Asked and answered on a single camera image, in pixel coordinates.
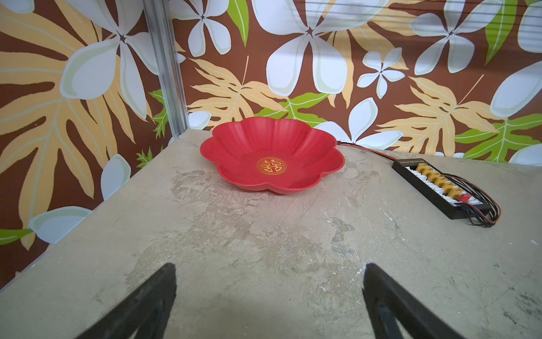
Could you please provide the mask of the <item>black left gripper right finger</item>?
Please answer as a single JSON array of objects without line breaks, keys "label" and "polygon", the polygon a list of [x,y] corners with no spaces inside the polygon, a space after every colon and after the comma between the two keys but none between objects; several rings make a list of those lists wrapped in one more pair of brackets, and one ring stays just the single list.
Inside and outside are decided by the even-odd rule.
[{"label": "black left gripper right finger", "polygon": [[400,326],[412,338],[462,337],[376,264],[366,265],[363,295],[376,338],[402,338]]}]

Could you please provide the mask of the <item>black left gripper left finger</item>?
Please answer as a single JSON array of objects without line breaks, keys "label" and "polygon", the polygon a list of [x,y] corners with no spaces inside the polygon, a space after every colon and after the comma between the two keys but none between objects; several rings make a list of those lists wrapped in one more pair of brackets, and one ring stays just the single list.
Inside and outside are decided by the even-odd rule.
[{"label": "black left gripper left finger", "polygon": [[176,267],[166,263],[79,338],[163,338],[176,299]]}]

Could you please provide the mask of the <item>red flower-shaped fruit bowl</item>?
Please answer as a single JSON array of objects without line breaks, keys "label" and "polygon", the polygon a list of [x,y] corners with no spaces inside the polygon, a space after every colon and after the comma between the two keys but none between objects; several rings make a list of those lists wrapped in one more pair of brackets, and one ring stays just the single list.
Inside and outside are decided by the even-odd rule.
[{"label": "red flower-shaped fruit bowl", "polygon": [[215,127],[200,153],[229,183],[278,194],[310,189],[345,165],[331,134],[301,121],[266,117]]}]

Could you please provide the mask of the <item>aluminium frame post back left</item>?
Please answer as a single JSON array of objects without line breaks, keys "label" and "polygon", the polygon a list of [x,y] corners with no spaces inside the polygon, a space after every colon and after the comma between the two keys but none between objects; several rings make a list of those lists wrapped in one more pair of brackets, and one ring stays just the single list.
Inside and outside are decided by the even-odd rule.
[{"label": "aluminium frame post back left", "polygon": [[167,1],[144,0],[143,5],[172,137],[178,138],[189,123],[172,15]]}]

